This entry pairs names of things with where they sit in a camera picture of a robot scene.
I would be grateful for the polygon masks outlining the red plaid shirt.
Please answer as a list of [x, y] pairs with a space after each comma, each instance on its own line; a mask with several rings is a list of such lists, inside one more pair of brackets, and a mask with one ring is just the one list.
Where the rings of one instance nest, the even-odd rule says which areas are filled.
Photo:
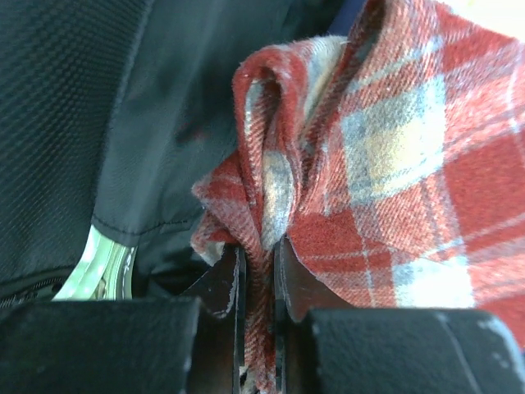
[[238, 146], [194, 195], [207, 263], [244, 247], [247, 393], [273, 393], [272, 247], [360, 307], [485, 308], [524, 339], [524, 41], [439, 1], [368, 1], [346, 36], [233, 79]]

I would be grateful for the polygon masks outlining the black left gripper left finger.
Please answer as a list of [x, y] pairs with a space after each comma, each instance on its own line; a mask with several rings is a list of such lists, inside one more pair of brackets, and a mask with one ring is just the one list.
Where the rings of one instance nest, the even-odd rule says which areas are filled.
[[35, 301], [1, 311], [4, 393], [238, 393], [246, 262], [170, 300]]

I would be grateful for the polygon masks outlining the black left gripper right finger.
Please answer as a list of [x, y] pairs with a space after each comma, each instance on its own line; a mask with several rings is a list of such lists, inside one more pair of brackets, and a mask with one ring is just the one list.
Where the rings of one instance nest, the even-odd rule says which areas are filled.
[[476, 309], [360, 309], [274, 250], [276, 388], [282, 393], [521, 393], [508, 327]]

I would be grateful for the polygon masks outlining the cream printed garment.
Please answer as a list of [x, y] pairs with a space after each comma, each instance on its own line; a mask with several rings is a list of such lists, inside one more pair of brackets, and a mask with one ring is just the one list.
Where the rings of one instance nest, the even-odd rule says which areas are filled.
[[524, 41], [524, 0], [449, 0], [443, 3], [464, 19]]

